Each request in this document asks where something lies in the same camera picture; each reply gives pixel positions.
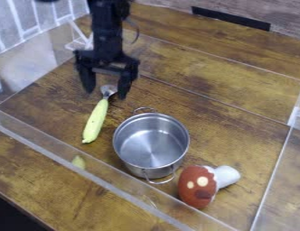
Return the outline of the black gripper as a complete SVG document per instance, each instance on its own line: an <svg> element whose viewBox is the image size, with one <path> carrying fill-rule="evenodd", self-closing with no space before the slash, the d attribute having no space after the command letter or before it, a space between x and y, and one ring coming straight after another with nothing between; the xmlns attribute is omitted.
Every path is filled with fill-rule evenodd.
<svg viewBox="0 0 300 231"><path fill-rule="evenodd" d="M93 48L75 50L75 68L81 87L87 93L93 92L95 73L92 68L104 68L111 63L121 63L124 70L119 75L119 99L124 99L131 83L137 78L139 61L127 56L121 50L121 22L129 16L131 0L87 0L92 17Z"/></svg>

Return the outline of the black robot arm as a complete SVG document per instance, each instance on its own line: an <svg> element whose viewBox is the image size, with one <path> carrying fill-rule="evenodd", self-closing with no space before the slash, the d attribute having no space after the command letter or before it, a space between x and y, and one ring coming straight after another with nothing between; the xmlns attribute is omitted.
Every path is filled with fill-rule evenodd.
<svg viewBox="0 0 300 231"><path fill-rule="evenodd" d="M91 94L95 88L93 70L109 71L119 75L117 93L124 99L137 78L140 64L121 49L121 22L129 16L131 0L87 0L87 5L92 17L93 48L73 51L81 87Z"/></svg>

